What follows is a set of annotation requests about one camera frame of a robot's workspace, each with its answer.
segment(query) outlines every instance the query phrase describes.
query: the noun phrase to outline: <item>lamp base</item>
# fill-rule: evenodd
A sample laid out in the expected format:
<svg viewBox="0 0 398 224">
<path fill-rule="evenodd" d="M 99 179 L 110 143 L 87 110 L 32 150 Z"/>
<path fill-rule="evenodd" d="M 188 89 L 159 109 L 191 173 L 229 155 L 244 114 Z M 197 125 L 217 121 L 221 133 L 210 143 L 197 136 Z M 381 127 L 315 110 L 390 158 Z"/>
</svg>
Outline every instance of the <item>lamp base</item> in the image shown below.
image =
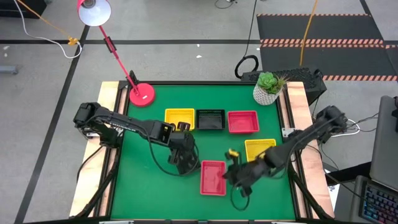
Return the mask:
<svg viewBox="0 0 398 224">
<path fill-rule="evenodd" d="M 139 95 L 134 90 L 130 91 L 130 101 L 138 107 L 149 106 L 155 100 L 155 90 L 150 84 L 140 83 L 137 85 Z"/>
</svg>

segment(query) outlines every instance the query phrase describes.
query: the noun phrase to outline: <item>orange striped tape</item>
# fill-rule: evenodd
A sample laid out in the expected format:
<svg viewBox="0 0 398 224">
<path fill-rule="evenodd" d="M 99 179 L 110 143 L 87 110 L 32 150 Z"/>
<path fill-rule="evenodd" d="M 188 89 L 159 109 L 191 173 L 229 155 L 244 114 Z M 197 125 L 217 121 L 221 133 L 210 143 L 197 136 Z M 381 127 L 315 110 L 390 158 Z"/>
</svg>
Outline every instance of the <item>orange striped tape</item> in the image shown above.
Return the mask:
<svg viewBox="0 0 398 224">
<path fill-rule="evenodd" d="M 398 45 L 386 45 L 386 49 L 389 49 L 389 48 L 398 48 Z"/>
<path fill-rule="evenodd" d="M 396 75 L 324 75 L 324 81 L 397 81 Z"/>
<path fill-rule="evenodd" d="M 302 39 L 263 39 L 261 47 L 301 47 Z M 306 47 L 380 47 L 384 48 L 383 40 L 379 39 L 307 39 Z"/>
<path fill-rule="evenodd" d="M 311 16 L 311 14 L 257 14 L 260 16 Z M 314 14 L 314 16 L 370 16 L 368 14 Z"/>
</svg>

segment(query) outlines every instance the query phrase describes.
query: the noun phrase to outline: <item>succulent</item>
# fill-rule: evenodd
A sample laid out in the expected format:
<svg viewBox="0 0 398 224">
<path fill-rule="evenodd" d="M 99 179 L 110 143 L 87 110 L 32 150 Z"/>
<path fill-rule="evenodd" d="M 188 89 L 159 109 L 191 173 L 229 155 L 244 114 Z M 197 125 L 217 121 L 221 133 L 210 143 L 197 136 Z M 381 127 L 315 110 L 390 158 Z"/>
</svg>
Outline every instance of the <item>succulent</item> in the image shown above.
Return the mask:
<svg viewBox="0 0 398 224">
<path fill-rule="evenodd" d="M 286 79 L 284 77 L 279 78 L 271 72 L 260 73 L 257 85 L 261 87 L 268 94 L 277 94 L 283 85 L 285 85 Z"/>
</svg>

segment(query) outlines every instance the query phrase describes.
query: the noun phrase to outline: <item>keyboard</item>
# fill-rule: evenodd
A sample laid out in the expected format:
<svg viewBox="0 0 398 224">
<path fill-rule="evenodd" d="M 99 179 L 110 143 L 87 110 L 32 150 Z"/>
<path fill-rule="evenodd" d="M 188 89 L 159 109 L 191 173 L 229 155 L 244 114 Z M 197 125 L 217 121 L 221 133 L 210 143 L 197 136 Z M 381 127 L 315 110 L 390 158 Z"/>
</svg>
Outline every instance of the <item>keyboard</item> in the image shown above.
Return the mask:
<svg viewBox="0 0 398 224">
<path fill-rule="evenodd" d="M 359 216 L 373 223 L 398 224 L 398 193 L 366 181 Z"/>
</svg>

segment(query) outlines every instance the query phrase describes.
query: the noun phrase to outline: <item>white cable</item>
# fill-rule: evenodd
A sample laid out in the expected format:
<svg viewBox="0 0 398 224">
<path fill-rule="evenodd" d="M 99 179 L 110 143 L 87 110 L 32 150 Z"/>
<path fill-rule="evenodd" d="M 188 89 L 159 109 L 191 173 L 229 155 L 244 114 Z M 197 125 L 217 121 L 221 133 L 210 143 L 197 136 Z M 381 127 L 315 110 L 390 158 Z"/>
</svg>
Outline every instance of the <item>white cable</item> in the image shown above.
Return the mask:
<svg viewBox="0 0 398 224">
<path fill-rule="evenodd" d="M 60 48 L 61 48 L 61 50 L 62 50 L 64 56 L 65 56 L 66 58 L 68 58 L 68 59 L 73 59 L 73 58 L 75 58 L 75 57 L 78 57 L 78 56 L 81 54 L 81 45 L 80 45 L 80 42 L 79 42 L 79 41 L 77 42 L 77 44 L 79 45 L 79 49 L 80 49 L 80 50 L 79 50 L 79 53 L 78 53 L 76 56 L 69 57 L 69 56 L 67 56 L 67 54 L 65 53 L 65 50 L 63 49 L 63 47 L 62 47 L 59 43 L 57 43 L 57 42 L 55 42 L 55 41 L 53 41 L 53 40 L 47 39 L 47 38 L 45 38 L 45 37 L 35 37 L 35 36 L 33 36 L 33 35 L 28 34 L 27 31 L 26 31 L 26 27 L 25 27 L 25 18 L 24 18 L 24 15 L 23 15 L 23 13 L 22 13 L 22 11 L 21 11 L 21 9 L 20 9 L 18 3 L 17 3 L 17 0 L 14 0 L 14 2 L 15 2 L 15 5 L 17 6 L 18 10 L 19 10 L 19 13 L 21 14 L 22 24 L 24 25 L 24 31 L 25 31 L 25 34 L 26 34 L 26 35 L 28 35 L 29 37 L 36 38 L 36 39 L 47 40 L 47 41 L 49 41 L 49 42 L 51 42 L 51 43 L 53 43 L 53 44 L 57 44 L 58 46 L 60 46 Z"/>
<path fill-rule="evenodd" d="M 346 134 L 337 134 L 337 135 L 334 135 L 334 136 L 332 136 L 332 138 L 335 138 L 335 137 L 340 137 L 340 136 L 349 136 L 349 135 L 354 135 L 354 134 L 358 134 L 360 131 L 361 131 L 361 128 L 359 127 L 359 125 L 355 122 L 355 121 L 353 121 L 352 119 L 348 119 L 348 121 L 351 121 L 353 124 L 355 124 L 356 125 L 356 129 L 357 129 L 357 131 L 356 132 L 354 132 L 354 133 L 346 133 Z"/>
</svg>

